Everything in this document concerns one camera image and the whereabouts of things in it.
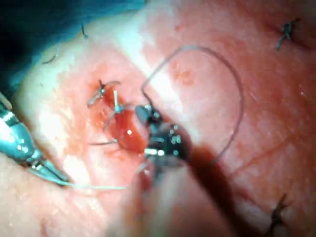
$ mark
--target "blood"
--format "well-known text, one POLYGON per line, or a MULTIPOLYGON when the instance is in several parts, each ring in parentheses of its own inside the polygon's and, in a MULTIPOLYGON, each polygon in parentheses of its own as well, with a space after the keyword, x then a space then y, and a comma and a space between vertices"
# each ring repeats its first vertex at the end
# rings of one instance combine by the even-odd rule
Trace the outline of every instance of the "blood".
MULTIPOLYGON (((101 106, 103 106, 104 109, 105 107, 108 107, 114 112, 115 105, 113 91, 115 87, 109 86, 105 89, 106 91, 102 97, 101 106)), ((118 96, 118 103, 120 105, 125 105, 127 101, 121 96, 118 96)), ((114 139, 117 139, 120 149, 124 149, 127 152, 135 154, 141 154, 146 147, 146 142, 140 131, 136 128, 133 117, 134 111, 132 108, 127 108, 126 110, 115 114, 105 129, 114 139)))

